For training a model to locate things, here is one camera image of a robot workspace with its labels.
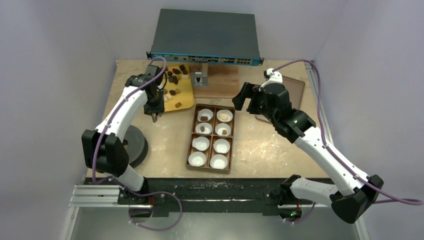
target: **yellow tray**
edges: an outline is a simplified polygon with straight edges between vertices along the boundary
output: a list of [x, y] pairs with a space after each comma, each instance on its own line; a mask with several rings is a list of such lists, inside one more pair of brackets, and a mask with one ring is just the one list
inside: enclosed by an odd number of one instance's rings
[[[169, 93], [170, 90], [175, 91], [175, 89], [179, 89], [181, 92], [178, 93], [175, 96], [172, 96], [171, 100], [164, 103], [165, 113], [166, 112], [172, 112], [172, 111], [178, 111], [178, 110], [182, 110], [182, 109], [189, 109], [189, 108], [193, 107], [193, 105], [195, 104], [195, 97], [193, 95], [192, 80], [190, 78], [189, 66], [187, 64], [169, 65], [169, 66], [167, 66], [168, 71], [172, 72], [172, 69], [180, 70], [181, 65], [184, 65], [185, 69], [187, 69], [188, 78], [184, 79], [183, 73], [181, 71], [180, 74], [174, 74], [173, 73], [173, 75], [179, 76], [178, 85], [175, 85], [175, 83], [173, 83], [173, 82], [169, 82], [169, 79], [168, 79], [168, 83], [165, 86], [165, 89], [167, 90], [167, 92]], [[181, 106], [179, 108], [176, 108], [175, 104], [177, 104], [178, 102], [181, 103]]]

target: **wooden table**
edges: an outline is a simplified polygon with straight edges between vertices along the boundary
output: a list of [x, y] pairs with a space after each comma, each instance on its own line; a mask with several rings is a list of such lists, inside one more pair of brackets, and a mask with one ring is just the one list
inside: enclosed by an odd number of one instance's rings
[[[108, 115], [121, 96], [124, 83], [131, 75], [144, 73], [149, 60], [119, 60], [103, 118]], [[262, 66], [240, 66], [240, 88], [244, 82], [261, 84], [263, 71], [287, 61], [266, 60]], [[318, 122], [316, 104], [310, 82], [302, 62], [280, 70], [287, 77], [305, 82], [300, 109]], [[196, 98], [195, 104], [233, 107], [230, 99]], [[249, 101], [235, 116], [233, 162], [230, 174], [187, 170], [185, 166], [194, 107], [165, 113], [156, 123], [140, 111], [132, 125], [138, 127], [149, 143], [146, 159], [135, 170], [145, 177], [154, 178], [286, 178], [292, 174], [303, 177], [327, 177], [327, 174], [303, 151], [278, 135], [272, 125], [255, 119], [246, 112]]]

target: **white wall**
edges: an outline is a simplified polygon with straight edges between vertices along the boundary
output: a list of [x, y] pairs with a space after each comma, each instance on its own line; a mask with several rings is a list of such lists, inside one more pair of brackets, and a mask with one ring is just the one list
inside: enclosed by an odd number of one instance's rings
[[161, 8], [255, 14], [261, 57], [313, 59], [347, 0], [88, 0], [117, 59], [145, 59]]
[[[350, 0], [316, 62], [335, 145], [383, 189], [424, 199], [424, 1]], [[422, 239], [423, 206], [374, 205], [371, 239]]]
[[0, 233], [57, 240], [114, 72], [84, 0], [0, 2]]

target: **white paper cup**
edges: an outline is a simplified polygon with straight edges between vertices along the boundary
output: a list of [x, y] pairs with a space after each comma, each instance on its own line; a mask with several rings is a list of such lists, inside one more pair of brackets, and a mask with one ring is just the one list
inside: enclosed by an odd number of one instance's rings
[[193, 141], [191, 142], [191, 145], [193, 146], [193, 148], [199, 150], [199, 151], [205, 151], [206, 149], [209, 148], [209, 145], [211, 143], [209, 142], [209, 139], [207, 139], [204, 136], [199, 136], [196, 137], [195, 139], [193, 139]]
[[210, 159], [209, 164], [214, 169], [225, 169], [228, 165], [228, 159], [222, 154], [217, 154]]
[[[221, 118], [221, 115], [222, 114], [225, 114], [227, 116], [227, 119], [226, 120], [224, 120], [224, 119]], [[224, 110], [219, 110], [216, 113], [216, 118], [220, 122], [222, 122], [222, 123], [228, 123], [229, 121], [233, 120], [233, 113], [230, 110], [225, 110], [225, 109]]]
[[195, 151], [188, 156], [188, 163], [195, 167], [203, 166], [206, 163], [206, 155], [201, 151]]
[[212, 125], [210, 125], [207, 122], [199, 123], [196, 128], [195, 132], [198, 134], [211, 134], [212, 133]]
[[226, 154], [230, 151], [230, 143], [226, 139], [218, 139], [213, 143], [213, 149], [219, 154]]
[[215, 133], [219, 136], [229, 136], [231, 134], [231, 128], [226, 123], [220, 123], [215, 127]]
[[[207, 117], [206, 121], [202, 121], [201, 117]], [[197, 115], [197, 120], [199, 122], [207, 122], [209, 120], [211, 120], [214, 117], [214, 113], [210, 110], [210, 109], [202, 109], [199, 111], [198, 115]]]

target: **blue front panel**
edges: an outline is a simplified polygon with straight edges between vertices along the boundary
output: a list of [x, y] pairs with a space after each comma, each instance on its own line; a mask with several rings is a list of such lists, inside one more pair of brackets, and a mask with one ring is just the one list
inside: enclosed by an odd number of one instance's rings
[[237, 58], [227, 56], [195, 56], [186, 54], [174, 54], [164, 52], [148, 52], [147, 57], [152, 59], [154, 57], [164, 57], [167, 61], [171, 62], [186, 62], [186, 63], [208, 63], [208, 64], [231, 64], [231, 65], [247, 65], [247, 66], [260, 66], [264, 61], [263, 58]]

